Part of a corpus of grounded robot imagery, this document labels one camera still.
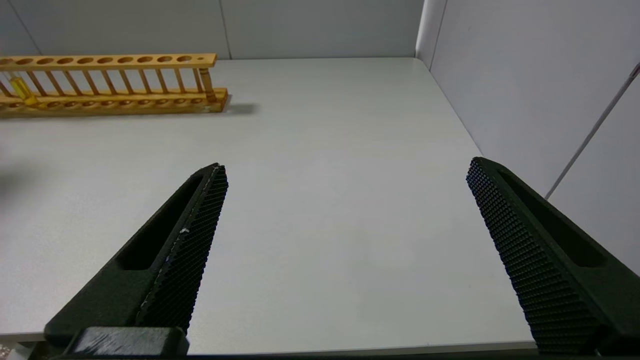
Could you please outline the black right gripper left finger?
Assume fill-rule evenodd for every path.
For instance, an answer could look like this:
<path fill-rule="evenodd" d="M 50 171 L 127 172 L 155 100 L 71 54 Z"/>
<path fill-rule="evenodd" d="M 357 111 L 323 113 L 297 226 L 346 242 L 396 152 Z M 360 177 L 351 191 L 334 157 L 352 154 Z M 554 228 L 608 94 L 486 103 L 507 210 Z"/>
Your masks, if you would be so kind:
<path fill-rule="evenodd" d="M 45 340 L 67 346 L 90 327 L 186 332 L 228 188 L 217 162 L 190 175 L 45 325 Z"/>

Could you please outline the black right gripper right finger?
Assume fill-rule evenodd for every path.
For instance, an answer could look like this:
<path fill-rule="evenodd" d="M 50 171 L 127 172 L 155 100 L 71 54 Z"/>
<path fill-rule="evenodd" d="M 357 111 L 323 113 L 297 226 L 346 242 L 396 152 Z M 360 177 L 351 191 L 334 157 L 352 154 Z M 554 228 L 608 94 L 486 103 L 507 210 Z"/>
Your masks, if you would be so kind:
<path fill-rule="evenodd" d="M 502 164 L 467 185 L 541 354 L 637 354 L 640 279 Z"/>

